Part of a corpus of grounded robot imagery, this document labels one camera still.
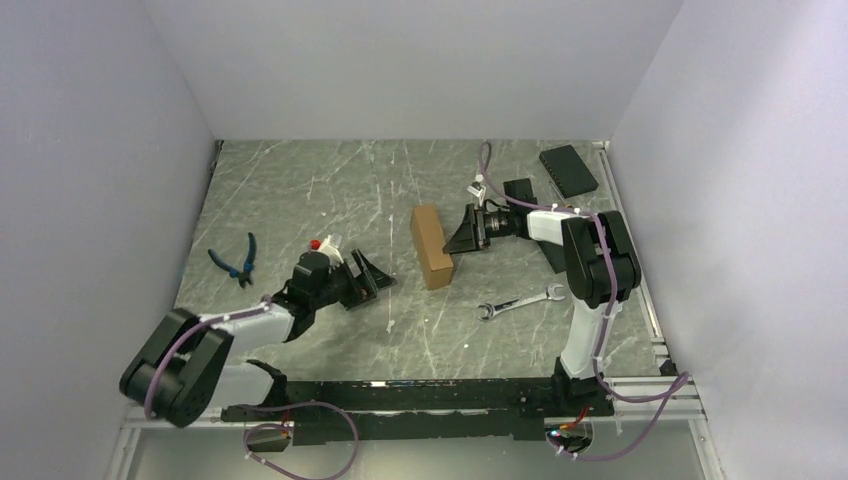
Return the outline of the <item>brown cardboard paper box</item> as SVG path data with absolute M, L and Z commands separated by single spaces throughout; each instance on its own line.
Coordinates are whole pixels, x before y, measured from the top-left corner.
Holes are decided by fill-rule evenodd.
M 438 290 L 448 286 L 452 281 L 455 264 L 452 257 L 443 251 L 446 239 L 434 205 L 413 207 L 410 231 L 426 288 Z

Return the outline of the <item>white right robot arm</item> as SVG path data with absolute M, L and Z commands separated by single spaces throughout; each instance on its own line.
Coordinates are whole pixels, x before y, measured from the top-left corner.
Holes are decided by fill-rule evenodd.
M 565 347 L 552 376 L 551 401 L 574 415 L 603 394 L 601 358 L 611 324 L 641 282 L 639 265 L 623 216 L 577 208 L 535 205 L 529 179 L 503 185 L 504 203 L 486 196 L 482 175 L 468 188 L 475 202 L 443 248 L 448 255 L 482 251 L 492 239 L 516 236 L 557 251 L 554 269 L 566 276 L 574 307 Z

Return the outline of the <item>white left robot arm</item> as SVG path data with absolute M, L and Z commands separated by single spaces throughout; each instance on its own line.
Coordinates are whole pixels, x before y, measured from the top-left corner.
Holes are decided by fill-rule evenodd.
M 396 285 L 360 250 L 352 259 L 313 250 L 302 254 L 283 288 L 251 307 L 217 314 L 176 308 L 163 317 L 119 380 L 119 391 L 148 419 L 186 427 L 209 408 L 244 408 L 264 420 L 289 402 L 287 376 L 256 359 L 257 348 L 292 342 L 334 304 L 352 310 Z

